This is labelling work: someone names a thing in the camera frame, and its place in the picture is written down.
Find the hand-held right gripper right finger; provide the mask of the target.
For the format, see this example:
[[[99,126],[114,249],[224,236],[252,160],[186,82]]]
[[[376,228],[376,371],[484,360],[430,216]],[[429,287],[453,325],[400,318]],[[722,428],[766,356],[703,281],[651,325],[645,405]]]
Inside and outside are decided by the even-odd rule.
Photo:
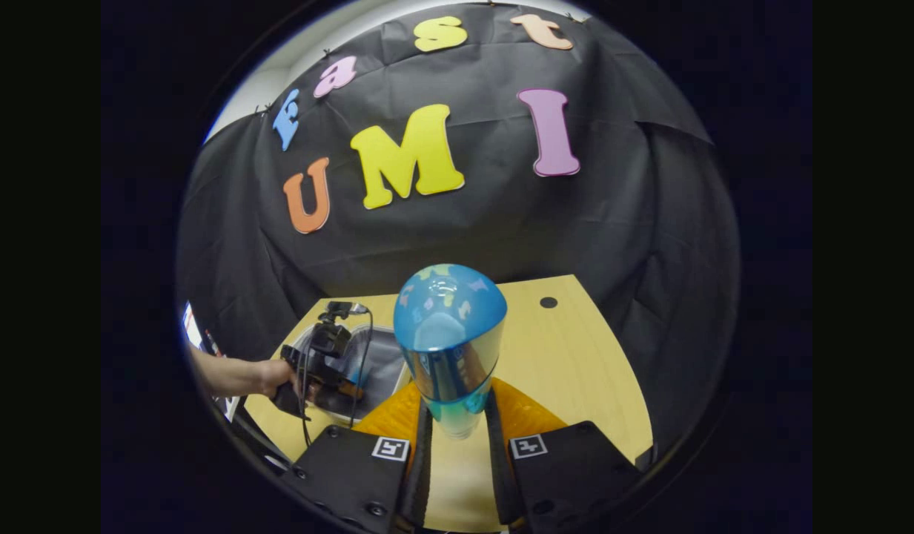
[[[642,480],[596,423],[565,423],[504,380],[491,380],[485,419],[497,514],[509,530],[603,530]]]

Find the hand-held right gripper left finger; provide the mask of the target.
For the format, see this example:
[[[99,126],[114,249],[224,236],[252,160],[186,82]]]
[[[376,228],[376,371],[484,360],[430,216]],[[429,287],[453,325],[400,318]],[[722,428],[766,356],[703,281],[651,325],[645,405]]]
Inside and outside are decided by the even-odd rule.
[[[415,533],[431,486],[431,413],[414,382],[356,426],[326,426],[290,467],[290,489],[338,530]]]

